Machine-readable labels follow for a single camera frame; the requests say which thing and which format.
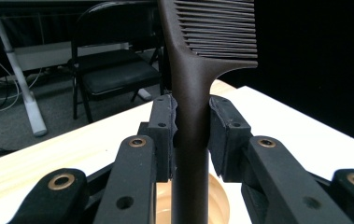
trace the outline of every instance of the dark background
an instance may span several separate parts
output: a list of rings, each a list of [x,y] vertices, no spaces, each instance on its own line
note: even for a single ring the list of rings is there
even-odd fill
[[[7,21],[12,46],[68,40],[78,16],[47,13],[44,39],[36,18]],[[250,86],[354,137],[354,1],[257,0],[255,15],[258,68],[221,79]],[[0,41],[0,62],[9,69],[2,48]]]

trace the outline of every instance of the black chair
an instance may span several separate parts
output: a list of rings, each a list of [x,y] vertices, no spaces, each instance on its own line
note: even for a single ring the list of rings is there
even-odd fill
[[[134,91],[132,101],[142,88],[162,84],[162,42],[157,4],[154,1],[123,1],[98,4],[78,19],[72,40],[74,119],[77,118],[78,89],[88,122],[92,122],[89,100],[101,100]],[[83,48],[128,43],[129,49],[80,56]],[[154,49],[150,62],[137,52]],[[158,60],[159,71],[151,64]]]

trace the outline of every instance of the chair seat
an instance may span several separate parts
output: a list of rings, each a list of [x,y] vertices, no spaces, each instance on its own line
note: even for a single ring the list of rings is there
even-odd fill
[[[89,94],[94,96],[126,89],[133,91],[139,86],[145,86],[145,83],[158,83],[160,78],[160,73],[155,68],[126,49],[84,56],[80,58],[80,62],[96,68],[79,68],[80,72],[84,71],[83,84]]]

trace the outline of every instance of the desk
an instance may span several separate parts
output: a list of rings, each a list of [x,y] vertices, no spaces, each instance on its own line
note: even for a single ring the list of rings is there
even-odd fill
[[[234,103],[254,135],[280,140],[306,170],[331,179],[337,169],[354,168],[354,139],[249,87],[234,90],[217,81],[212,90]],[[147,103],[0,158],[0,223],[13,216],[43,175],[62,167],[90,175],[113,162],[120,142],[136,134],[150,110]],[[230,223],[249,223],[241,185],[222,186],[231,205]]]

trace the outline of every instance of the black backdrop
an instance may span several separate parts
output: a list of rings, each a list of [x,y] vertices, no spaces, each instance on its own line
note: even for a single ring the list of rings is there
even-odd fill
[[[256,1],[257,69],[226,74],[354,137],[354,1]]]

